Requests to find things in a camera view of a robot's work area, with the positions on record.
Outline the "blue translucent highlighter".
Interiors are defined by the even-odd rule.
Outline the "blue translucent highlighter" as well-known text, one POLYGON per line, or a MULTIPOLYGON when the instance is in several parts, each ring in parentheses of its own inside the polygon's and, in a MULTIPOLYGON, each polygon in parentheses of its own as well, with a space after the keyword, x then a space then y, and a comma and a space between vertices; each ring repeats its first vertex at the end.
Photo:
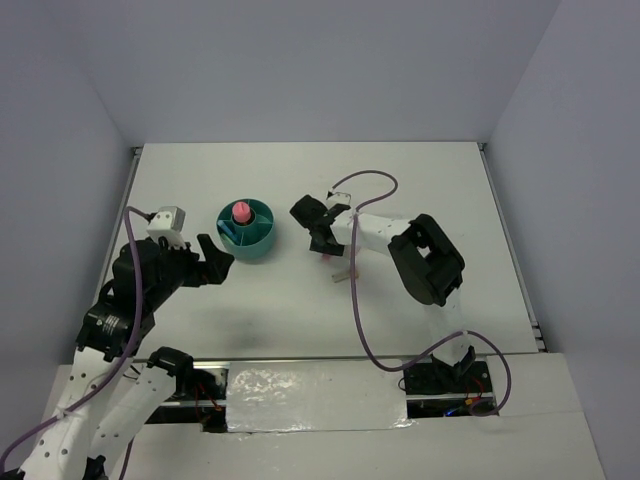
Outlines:
POLYGON ((229 227, 224 221, 217 222, 218 228, 233 242, 238 243, 238 237, 234 230, 229 227))

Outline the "pink capped crayon tube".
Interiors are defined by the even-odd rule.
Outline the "pink capped crayon tube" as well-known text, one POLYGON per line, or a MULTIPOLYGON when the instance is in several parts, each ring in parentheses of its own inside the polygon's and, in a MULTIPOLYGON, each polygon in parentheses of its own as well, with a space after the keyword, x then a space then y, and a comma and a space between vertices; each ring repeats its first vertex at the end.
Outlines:
POLYGON ((232 218, 236 224, 248 225, 253 221, 253 210, 245 201, 238 201, 232 206, 232 218))

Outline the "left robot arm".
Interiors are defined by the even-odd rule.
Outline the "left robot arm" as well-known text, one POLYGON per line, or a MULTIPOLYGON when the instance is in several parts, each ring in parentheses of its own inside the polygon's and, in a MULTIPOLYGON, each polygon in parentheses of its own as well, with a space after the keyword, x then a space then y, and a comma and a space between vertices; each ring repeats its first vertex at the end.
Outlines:
POLYGON ((113 277, 86 313, 67 383, 52 417, 37 426, 32 453, 4 479, 106 479, 156 409, 170 397, 211 400, 213 375, 171 347, 153 352, 120 399, 118 382, 129 369, 154 315, 181 287, 220 285, 234 262, 207 234, 201 250, 176 246, 166 234, 124 245, 113 277))

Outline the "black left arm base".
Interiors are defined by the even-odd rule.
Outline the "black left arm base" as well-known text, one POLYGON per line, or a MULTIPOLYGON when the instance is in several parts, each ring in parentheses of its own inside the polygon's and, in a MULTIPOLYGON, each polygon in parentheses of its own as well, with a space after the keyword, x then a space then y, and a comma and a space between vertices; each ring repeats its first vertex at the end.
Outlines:
POLYGON ((225 366, 195 365, 190 385, 161 403, 146 423, 196 426, 204 433, 226 433, 228 375, 225 366))

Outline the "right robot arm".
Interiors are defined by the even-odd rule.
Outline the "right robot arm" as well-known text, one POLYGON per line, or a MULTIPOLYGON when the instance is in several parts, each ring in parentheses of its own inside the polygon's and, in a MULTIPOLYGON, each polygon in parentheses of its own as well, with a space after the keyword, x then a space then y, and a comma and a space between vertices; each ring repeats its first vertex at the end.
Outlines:
POLYGON ((348 278, 356 331, 369 359, 386 372, 407 370, 423 359, 434 365, 436 383, 457 391, 470 377, 475 349, 458 327, 455 295, 463 282, 465 261, 436 220, 420 214, 393 219, 362 213, 346 203, 325 205, 309 195, 298 200, 290 215, 310 235, 310 250, 349 259, 348 278), (356 254, 369 250, 389 257, 410 297, 432 316, 433 344, 414 359, 388 366, 378 360, 365 336, 356 285, 356 254))

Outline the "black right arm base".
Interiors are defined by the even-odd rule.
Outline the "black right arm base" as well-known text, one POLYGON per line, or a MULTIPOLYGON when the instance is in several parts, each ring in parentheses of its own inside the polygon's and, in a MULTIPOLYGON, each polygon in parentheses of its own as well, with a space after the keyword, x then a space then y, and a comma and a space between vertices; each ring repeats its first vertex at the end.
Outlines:
POLYGON ((475 361, 459 380, 447 380, 433 363, 419 363, 405 370, 397 382, 404 392, 410 419, 467 417, 491 412, 497 405, 485 361, 475 361))

